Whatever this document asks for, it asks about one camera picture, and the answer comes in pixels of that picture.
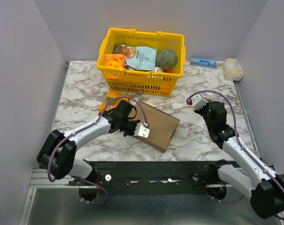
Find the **brown cardboard express box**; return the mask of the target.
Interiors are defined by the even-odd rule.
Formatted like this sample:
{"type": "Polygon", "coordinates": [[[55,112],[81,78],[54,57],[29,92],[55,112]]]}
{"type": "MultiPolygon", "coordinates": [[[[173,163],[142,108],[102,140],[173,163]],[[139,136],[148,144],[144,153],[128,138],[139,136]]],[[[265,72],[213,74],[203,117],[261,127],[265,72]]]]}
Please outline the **brown cardboard express box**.
{"type": "Polygon", "coordinates": [[[146,113],[150,133],[147,138],[136,137],[136,139],[164,153],[180,120],[146,103],[140,102],[140,104],[146,113]]]}

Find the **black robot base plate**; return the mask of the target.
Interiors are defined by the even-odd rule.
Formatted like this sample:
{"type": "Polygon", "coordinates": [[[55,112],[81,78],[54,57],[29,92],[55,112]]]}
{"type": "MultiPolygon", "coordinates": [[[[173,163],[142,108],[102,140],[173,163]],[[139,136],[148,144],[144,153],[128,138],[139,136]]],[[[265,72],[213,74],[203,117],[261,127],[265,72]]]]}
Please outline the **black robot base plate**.
{"type": "Polygon", "coordinates": [[[87,182],[74,178],[70,186],[78,186],[82,194],[94,194],[99,190],[93,182],[114,195],[210,195],[224,199],[227,189],[218,177],[219,161],[94,161],[94,171],[87,182]]]}

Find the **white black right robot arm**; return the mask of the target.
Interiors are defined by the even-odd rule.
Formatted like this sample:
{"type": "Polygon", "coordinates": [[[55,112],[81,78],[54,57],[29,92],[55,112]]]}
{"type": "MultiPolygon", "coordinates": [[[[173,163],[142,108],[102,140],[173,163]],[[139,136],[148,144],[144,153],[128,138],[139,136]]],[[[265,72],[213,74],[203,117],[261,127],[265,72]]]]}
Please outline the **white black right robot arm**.
{"type": "Polygon", "coordinates": [[[254,212],[267,219],[284,211],[284,174],[279,175],[266,166],[243,143],[235,130],[227,124],[224,103],[193,97],[191,105],[202,116],[213,143],[230,155],[243,171],[220,160],[207,172],[214,184],[225,181],[246,197],[254,212]]]}

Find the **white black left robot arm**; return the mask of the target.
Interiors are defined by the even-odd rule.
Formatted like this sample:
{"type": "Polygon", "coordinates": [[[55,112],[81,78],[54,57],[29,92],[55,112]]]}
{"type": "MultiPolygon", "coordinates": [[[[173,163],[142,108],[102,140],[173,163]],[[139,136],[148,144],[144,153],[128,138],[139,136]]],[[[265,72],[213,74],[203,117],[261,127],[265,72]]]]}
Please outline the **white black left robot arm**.
{"type": "Polygon", "coordinates": [[[121,100],[111,109],[104,109],[98,117],[76,129],[62,133],[52,131],[41,148],[37,162],[47,170],[51,182],[67,175],[79,177],[85,185],[95,182],[96,174],[91,164],[75,158],[76,151],[95,138],[113,133],[123,132],[124,136],[147,138],[148,123],[134,120],[129,114],[136,107],[121,100]]]}

